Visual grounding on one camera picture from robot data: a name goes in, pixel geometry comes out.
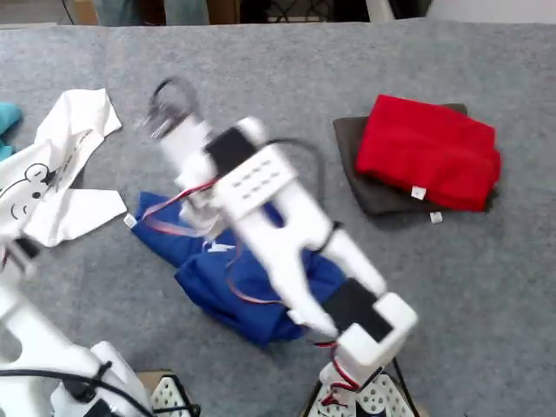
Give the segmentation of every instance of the gray carpet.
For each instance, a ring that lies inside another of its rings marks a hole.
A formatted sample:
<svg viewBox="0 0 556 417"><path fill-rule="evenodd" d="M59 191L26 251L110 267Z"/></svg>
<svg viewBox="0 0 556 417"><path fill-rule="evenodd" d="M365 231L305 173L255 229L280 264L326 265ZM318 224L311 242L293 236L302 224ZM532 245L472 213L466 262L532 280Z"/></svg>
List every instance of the gray carpet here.
<svg viewBox="0 0 556 417"><path fill-rule="evenodd" d="M107 87L124 129L90 160L84 187L172 193L173 173L133 129L165 76L197 86L224 129L247 115L275 136L318 142L327 204L419 313L400 355L433 416L553 416L556 409L556 27L407 21L0 32L0 99L23 106L32 141L58 95ZM369 222L350 193L332 120L379 93L461 102L492 124L504 158L488 214ZM312 188L309 156L290 154ZM171 367L207 416L297 415L326 353L305 341L261 351L203 315L172 268L120 220L44 251L24 286L73 340L109 340L135 369Z"/></svg>

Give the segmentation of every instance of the folded red shirt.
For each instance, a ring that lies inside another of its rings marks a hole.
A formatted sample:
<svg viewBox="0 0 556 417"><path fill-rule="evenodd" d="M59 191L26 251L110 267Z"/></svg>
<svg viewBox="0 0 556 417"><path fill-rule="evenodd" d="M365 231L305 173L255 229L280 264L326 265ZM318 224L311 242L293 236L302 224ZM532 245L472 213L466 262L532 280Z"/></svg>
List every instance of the folded red shirt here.
<svg viewBox="0 0 556 417"><path fill-rule="evenodd" d="M451 109L378 96L355 170L451 209L481 211L500 179L494 128Z"/></svg>

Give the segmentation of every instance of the cartoon mouse print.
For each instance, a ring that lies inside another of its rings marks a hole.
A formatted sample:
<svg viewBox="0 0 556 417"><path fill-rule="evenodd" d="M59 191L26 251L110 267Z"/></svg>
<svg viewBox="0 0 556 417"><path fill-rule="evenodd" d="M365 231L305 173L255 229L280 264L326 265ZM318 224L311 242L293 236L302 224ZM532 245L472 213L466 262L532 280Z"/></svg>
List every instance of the cartoon mouse print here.
<svg viewBox="0 0 556 417"><path fill-rule="evenodd" d="M21 180L0 189L0 202L11 202L10 214L14 219L25 217L30 203L44 195L55 174L56 171L50 171L43 163L33 163L25 170Z"/></svg>

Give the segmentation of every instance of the dark brown cloth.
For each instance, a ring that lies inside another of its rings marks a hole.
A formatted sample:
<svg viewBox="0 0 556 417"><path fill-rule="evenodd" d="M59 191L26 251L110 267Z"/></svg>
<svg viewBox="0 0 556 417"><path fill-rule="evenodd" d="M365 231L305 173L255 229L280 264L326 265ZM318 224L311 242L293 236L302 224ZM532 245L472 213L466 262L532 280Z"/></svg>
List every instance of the dark brown cloth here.
<svg viewBox="0 0 556 417"><path fill-rule="evenodd" d="M442 104L463 114L467 114L464 104ZM407 191L391 187L380 180L359 175L355 172L355 159L367 124L367 116L342 117L333 121L336 141L340 150L341 164L355 200L367 215L385 215L403 212L431 212L447 210L438 204L417 200Z"/></svg>

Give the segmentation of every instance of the white label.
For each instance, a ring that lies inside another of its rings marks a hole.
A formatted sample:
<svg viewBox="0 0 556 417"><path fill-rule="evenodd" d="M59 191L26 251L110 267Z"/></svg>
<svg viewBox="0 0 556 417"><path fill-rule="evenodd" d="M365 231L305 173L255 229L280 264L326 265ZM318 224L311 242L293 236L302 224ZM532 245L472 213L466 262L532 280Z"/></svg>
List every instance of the white label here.
<svg viewBox="0 0 556 417"><path fill-rule="evenodd" d="M442 223L442 213L440 211L434 211L430 214L430 216L432 223Z"/></svg>
<svg viewBox="0 0 556 417"><path fill-rule="evenodd" d="M422 187L413 186L411 188L411 196L413 198L416 198L417 200L422 200L423 198L425 198L426 193L427 189L424 189Z"/></svg>
<svg viewBox="0 0 556 417"><path fill-rule="evenodd" d="M128 228L134 228L137 224L137 220L130 213L125 215L123 222L128 226Z"/></svg>

